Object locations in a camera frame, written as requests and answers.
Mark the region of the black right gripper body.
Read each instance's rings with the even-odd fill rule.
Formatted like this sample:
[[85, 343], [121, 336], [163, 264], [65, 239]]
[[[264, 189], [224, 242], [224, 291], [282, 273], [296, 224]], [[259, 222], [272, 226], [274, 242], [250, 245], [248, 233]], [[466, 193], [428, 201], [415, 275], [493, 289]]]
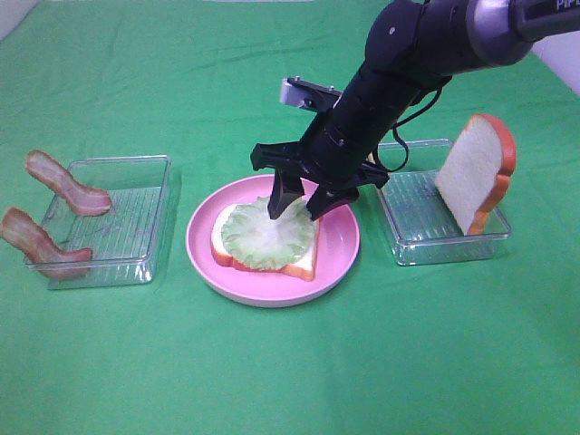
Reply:
[[371, 115], [321, 112], [298, 141], [258, 143], [251, 152], [251, 163], [255, 170], [276, 169], [287, 177], [309, 179], [330, 189], [365, 184], [380, 188], [389, 180], [388, 170], [366, 159], [388, 128]]

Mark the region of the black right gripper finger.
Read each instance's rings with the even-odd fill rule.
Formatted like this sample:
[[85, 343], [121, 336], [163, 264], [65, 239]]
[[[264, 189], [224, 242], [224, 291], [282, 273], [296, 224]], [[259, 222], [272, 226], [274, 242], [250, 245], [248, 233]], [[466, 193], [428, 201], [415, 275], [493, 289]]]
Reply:
[[287, 207], [303, 196], [302, 180], [295, 175], [275, 171], [273, 189], [268, 201], [267, 211], [271, 219], [281, 217]]
[[306, 208], [310, 212], [311, 219], [316, 221], [335, 208], [353, 203], [358, 197], [359, 190], [357, 188], [336, 190], [318, 186], [307, 201]]

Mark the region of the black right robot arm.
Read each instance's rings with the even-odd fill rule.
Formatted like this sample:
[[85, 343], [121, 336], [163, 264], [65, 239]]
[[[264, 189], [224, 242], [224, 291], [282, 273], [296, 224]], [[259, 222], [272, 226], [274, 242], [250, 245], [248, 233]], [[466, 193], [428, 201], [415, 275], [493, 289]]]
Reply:
[[439, 95], [458, 73], [520, 61], [549, 35], [576, 31], [576, 1], [394, 1], [368, 34], [362, 65], [343, 91], [287, 78], [282, 101], [313, 111], [300, 140], [258, 144], [254, 169], [275, 172], [271, 218], [301, 197], [305, 180], [317, 186], [312, 218], [354, 202], [361, 185], [383, 186], [389, 170], [371, 163], [384, 135], [408, 107]]

